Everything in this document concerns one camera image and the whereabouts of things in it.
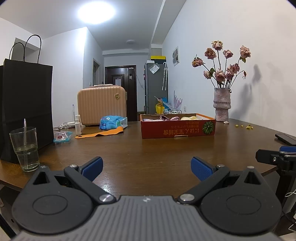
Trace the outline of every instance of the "ceramic vase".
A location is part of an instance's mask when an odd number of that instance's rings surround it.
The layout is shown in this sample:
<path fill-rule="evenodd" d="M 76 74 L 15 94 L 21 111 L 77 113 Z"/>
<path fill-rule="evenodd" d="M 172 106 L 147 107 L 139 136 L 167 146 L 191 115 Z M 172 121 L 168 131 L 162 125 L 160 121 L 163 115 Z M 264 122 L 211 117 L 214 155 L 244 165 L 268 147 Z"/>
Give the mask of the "ceramic vase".
<path fill-rule="evenodd" d="M 228 88 L 215 88 L 214 108 L 216 109 L 215 119 L 217 121 L 228 121 L 228 110 L 231 108 Z"/>

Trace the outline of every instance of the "black smartphone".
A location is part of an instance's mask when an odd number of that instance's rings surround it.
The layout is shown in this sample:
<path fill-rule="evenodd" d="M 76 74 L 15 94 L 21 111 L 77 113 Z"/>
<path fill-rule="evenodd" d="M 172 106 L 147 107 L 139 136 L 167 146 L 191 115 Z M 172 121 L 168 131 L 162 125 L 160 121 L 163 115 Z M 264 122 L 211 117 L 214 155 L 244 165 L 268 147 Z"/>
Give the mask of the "black smartphone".
<path fill-rule="evenodd" d="M 296 140 L 287 136 L 286 134 L 276 134 L 276 137 L 289 146 L 296 146 Z"/>

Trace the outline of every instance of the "framed picture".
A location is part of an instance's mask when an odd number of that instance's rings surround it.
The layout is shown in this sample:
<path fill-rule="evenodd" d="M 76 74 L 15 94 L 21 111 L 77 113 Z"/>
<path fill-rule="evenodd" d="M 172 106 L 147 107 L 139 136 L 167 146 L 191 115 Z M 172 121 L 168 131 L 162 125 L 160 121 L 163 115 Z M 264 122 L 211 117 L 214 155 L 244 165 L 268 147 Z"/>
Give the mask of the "framed picture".
<path fill-rule="evenodd" d="M 173 52 L 173 63 L 176 66 L 180 62 L 179 59 L 179 46 Z"/>

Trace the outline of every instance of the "orange cardboard box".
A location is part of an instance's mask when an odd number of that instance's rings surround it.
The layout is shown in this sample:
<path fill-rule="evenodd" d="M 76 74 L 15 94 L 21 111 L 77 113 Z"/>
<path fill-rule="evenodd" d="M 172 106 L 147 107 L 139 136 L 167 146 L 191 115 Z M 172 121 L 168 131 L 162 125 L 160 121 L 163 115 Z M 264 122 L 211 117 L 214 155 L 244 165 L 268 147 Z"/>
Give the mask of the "orange cardboard box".
<path fill-rule="evenodd" d="M 168 114 L 169 119 L 174 116 L 191 117 L 196 115 L 201 120 L 172 120 L 172 121 L 143 121 L 144 119 L 159 119 L 160 115 L 140 115 L 142 138 L 168 137 L 196 137 L 215 134 L 216 120 L 202 114 Z"/>

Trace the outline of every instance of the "ceiling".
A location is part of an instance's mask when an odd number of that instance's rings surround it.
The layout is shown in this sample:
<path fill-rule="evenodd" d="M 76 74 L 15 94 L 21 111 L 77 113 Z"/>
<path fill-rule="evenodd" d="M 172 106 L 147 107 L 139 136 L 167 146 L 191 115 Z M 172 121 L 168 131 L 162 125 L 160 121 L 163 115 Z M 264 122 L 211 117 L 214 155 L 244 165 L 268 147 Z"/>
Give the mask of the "ceiling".
<path fill-rule="evenodd" d="M 102 50 L 149 48 L 163 0 L 106 0 L 115 8 L 115 17 L 98 25 L 87 25 L 78 19 L 77 11 L 90 1 L 6 0 L 0 7 L 0 18 L 39 34 L 42 39 L 87 26 Z M 165 24 L 166 28 L 170 29 L 172 24 L 173 21 L 168 23 L 169 27 Z M 127 44 L 129 39 L 136 43 Z"/>
<path fill-rule="evenodd" d="M 159 20 L 152 38 L 153 44 L 162 44 L 172 27 L 176 17 L 182 9 L 186 0 L 165 1 L 163 9 L 159 15 Z"/>

